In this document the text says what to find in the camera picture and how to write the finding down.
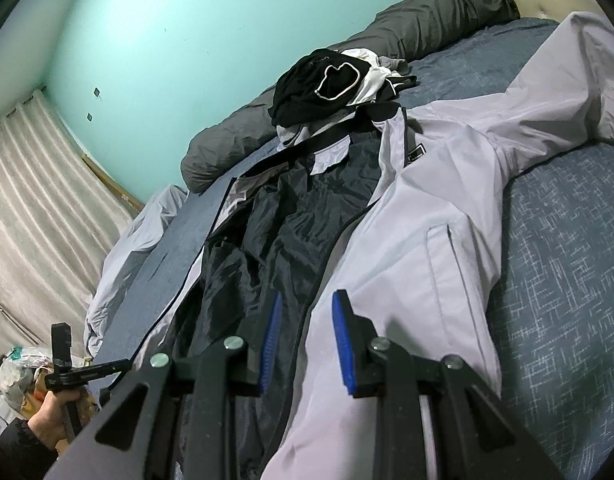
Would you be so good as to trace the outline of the person's left hand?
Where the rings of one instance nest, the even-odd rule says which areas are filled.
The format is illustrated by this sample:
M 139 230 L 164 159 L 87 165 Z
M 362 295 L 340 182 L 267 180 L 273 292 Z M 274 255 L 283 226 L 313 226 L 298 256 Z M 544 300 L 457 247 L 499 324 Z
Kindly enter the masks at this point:
M 80 400 L 82 394 L 80 390 L 48 391 L 39 411 L 28 420 L 30 431 L 50 451 L 54 451 L 57 444 L 66 438 L 63 408 L 68 402 Z

